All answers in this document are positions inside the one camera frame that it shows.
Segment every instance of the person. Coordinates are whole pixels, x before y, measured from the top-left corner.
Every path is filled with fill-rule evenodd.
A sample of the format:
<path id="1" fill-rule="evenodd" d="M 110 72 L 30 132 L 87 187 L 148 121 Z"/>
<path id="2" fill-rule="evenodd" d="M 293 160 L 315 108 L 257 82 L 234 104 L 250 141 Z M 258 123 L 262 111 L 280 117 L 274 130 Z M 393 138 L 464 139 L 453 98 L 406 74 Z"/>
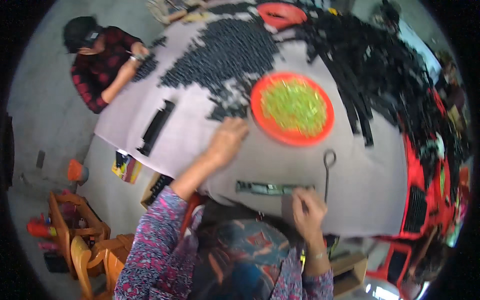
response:
<path id="1" fill-rule="evenodd" d="M 304 242 L 292 243 L 258 219 L 197 231 L 202 209 L 193 215 L 191 234 L 179 236 L 188 199 L 235 156 L 247 133 L 246 121 L 225 118 L 207 150 L 159 194 L 140 219 L 116 299 L 333 299 L 321 231 L 327 207 L 314 190 L 292 194 L 295 227 Z"/>
<path id="2" fill-rule="evenodd" d="M 99 26 L 94 17 L 78 17 L 63 28 L 64 45 L 76 53 L 71 73 L 75 87 L 88 108 L 99 114 L 136 73 L 135 56 L 149 50 L 139 38 L 118 27 Z"/>

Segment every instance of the table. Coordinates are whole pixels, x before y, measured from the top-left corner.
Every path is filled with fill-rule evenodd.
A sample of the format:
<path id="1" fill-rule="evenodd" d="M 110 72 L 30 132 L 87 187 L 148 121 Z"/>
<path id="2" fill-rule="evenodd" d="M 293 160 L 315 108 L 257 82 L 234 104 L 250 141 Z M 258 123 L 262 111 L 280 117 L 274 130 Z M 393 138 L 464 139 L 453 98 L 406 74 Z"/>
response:
<path id="1" fill-rule="evenodd" d="M 249 18 L 249 15 L 236 15 Z M 142 164 L 176 177 L 208 145 L 218 122 L 207 120 L 215 104 L 210 92 L 194 83 L 177 89 L 156 87 L 163 75 L 179 59 L 206 22 L 175 23 L 165 30 L 165 48 L 156 49 L 160 61 L 146 79 L 129 84 L 101 114 L 95 133 L 121 148 Z M 329 137 L 308 148 L 282 145 L 268 138 L 248 118 L 251 132 L 237 158 L 224 170 L 211 176 L 205 190 L 217 201 L 243 203 L 252 209 L 291 219 L 291 203 L 279 197 L 235 193 L 236 180 L 314 184 L 324 190 L 323 152 L 332 148 L 337 164 L 330 171 L 329 213 L 324 231 L 343 236 L 398 234 L 407 194 L 407 164 L 403 139 L 397 128 L 373 112 L 370 124 L 375 146 L 365 148 L 363 137 L 353 136 L 336 83 L 321 59 L 306 63 L 306 46 L 302 42 L 285 43 L 275 57 L 274 71 L 297 72 L 315 80 L 328 94 L 335 110 L 335 124 Z M 143 145 L 142 136 L 163 106 L 163 99 L 177 98 L 171 114 L 149 157 L 136 148 Z"/>

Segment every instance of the wooden chair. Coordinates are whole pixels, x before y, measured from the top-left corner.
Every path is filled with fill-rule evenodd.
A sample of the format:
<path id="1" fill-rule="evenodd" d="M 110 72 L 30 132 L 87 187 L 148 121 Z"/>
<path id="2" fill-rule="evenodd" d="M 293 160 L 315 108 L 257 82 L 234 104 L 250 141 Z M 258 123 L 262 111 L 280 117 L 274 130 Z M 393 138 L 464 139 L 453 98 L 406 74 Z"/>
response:
<path id="1" fill-rule="evenodd" d="M 82 300 L 112 299 L 118 276 L 132 248 L 133 238 L 133 234 L 117 235 L 115 239 L 103 240 L 95 244 L 92 250 L 88 249 L 81 237 L 73 238 L 71 254 L 82 287 Z M 107 276 L 106 290 L 99 295 L 94 295 L 88 271 L 101 263 L 103 263 Z"/>

